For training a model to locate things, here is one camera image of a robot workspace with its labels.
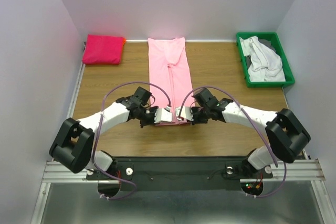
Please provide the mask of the light pink t shirt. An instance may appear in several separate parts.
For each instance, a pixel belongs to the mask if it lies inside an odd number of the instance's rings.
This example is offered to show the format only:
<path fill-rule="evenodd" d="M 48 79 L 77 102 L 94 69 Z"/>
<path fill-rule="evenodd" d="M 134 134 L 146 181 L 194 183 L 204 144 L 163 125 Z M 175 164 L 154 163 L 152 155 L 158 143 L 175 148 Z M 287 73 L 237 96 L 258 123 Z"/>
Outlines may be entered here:
<path fill-rule="evenodd" d="M 162 88 L 171 99 L 172 122 L 186 124 L 176 118 L 175 109 L 182 103 L 191 106 L 194 99 L 186 95 L 193 90 L 184 38 L 171 40 L 148 39 L 149 82 Z"/>

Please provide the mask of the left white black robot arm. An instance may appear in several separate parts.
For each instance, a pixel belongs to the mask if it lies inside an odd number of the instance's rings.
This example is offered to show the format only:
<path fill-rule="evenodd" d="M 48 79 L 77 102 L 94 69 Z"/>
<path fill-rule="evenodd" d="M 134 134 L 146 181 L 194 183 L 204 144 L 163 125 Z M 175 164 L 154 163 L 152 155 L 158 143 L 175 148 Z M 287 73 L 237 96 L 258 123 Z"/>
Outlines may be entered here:
<path fill-rule="evenodd" d="M 138 87 L 133 95 L 121 97 L 91 116 L 79 120 L 67 118 L 49 149 L 49 155 L 74 174 L 99 166 L 98 171 L 104 178 L 113 178 L 117 166 L 110 155 L 97 151 L 97 139 L 100 134 L 133 119 L 138 119 L 141 126 L 153 125 L 158 107 L 148 106 L 152 97 L 150 91 Z"/>

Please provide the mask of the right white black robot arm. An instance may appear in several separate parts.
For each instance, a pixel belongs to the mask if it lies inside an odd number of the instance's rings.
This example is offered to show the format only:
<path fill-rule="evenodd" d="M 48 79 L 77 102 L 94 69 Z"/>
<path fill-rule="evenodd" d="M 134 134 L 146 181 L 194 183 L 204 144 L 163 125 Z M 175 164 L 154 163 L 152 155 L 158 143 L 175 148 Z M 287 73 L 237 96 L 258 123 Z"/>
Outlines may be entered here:
<path fill-rule="evenodd" d="M 190 107 L 191 123 L 208 120 L 234 123 L 254 129 L 264 145 L 249 152 L 242 162 L 244 175 L 253 177 L 266 166 L 278 161 L 293 163 L 311 136 L 299 119 L 289 109 L 279 112 L 264 111 L 241 105 L 232 96 L 218 100 L 208 88 L 194 93 L 198 106 Z"/>

